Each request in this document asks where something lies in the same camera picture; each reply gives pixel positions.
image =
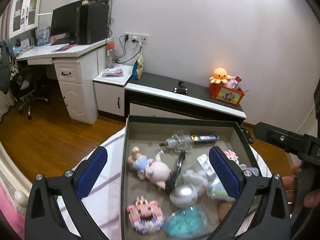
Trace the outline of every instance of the drawer handle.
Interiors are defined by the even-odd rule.
[[[69,74],[65,74],[63,71],[61,72],[61,75],[62,76],[68,76],[68,75],[71,75],[71,72]]]

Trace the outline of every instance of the screw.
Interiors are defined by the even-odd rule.
[[[43,178],[43,175],[42,174],[38,174],[37,176],[36,176],[36,180],[41,180]]]
[[[281,176],[278,173],[274,174],[273,176],[275,177],[275,179],[281,179]]]
[[[72,175],[73,175],[73,171],[66,171],[64,173],[64,176],[66,176],[66,177],[71,177]]]
[[[243,173],[244,173],[244,175],[247,176],[247,177],[251,177],[251,176],[252,176],[252,172],[249,171],[249,170],[245,170]]]

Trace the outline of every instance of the orange octopus plush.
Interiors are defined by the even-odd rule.
[[[220,84],[222,82],[223,84],[227,84],[231,78],[223,68],[216,68],[213,76],[210,78],[210,83]]]

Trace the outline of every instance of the computer tower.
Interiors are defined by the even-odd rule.
[[[108,4],[89,3],[79,6],[76,18],[77,44],[92,44],[107,38],[108,14]]]

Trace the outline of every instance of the wall socket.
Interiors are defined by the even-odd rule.
[[[138,34],[138,33],[124,33],[124,35],[129,35],[129,40],[127,42],[131,43],[131,48],[136,48],[137,43],[133,43],[132,40],[137,40],[140,43],[143,42],[143,45],[148,44],[149,35],[148,34]]]
[[[137,34],[131,35],[131,48],[134,49],[137,47],[137,42],[132,42],[133,40],[140,41],[140,35],[137,35]]]

